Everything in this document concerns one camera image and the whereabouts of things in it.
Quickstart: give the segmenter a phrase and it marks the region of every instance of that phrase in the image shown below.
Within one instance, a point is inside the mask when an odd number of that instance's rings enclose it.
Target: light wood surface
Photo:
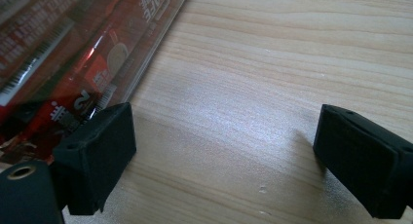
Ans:
[[[413,0],[188,0],[131,101],[138,153],[67,223],[408,223],[316,161],[323,103],[413,142]]]

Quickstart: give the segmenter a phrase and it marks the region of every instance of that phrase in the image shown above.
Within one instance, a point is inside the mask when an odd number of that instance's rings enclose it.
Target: wood grain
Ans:
[[[413,0],[188,0],[131,103],[138,154],[67,223],[377,220],[312,144],[323,103],[413,142]]]

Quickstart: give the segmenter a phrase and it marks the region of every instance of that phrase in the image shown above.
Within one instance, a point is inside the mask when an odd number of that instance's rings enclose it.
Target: wooden table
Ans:
[[[413,141],[413,0],[188,0],[131,101],[137,155],[66,221],[411,224],[317,163],[323,103]]]

